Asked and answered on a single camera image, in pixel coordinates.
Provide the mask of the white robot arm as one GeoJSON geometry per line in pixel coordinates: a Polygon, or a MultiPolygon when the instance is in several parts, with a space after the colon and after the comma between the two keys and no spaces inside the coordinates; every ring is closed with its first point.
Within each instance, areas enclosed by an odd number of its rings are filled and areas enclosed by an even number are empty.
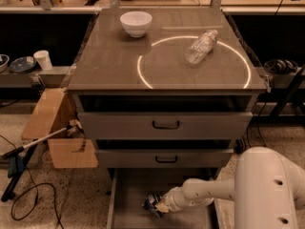
{"type": "Polygon", "coordinates": [[[305,203],[305,170],[280,153],[253,147],[238,159],[234,178],[187,179],[166,193],[162,213],[208,204],[212,198],[234,202],[235,229],[298,229],[296,211],[305,203]]]}

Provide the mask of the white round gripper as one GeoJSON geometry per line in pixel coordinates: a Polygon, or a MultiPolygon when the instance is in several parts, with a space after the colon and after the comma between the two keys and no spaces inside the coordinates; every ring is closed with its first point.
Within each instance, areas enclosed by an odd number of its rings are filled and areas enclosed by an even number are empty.
{"type": "Polygon", "coordinates": [[[162,197],[160,202],[155,204],[155,208],[161,213],[177,212],[188,207],[190,202],[181,187],[174,187],[162,197]]]}

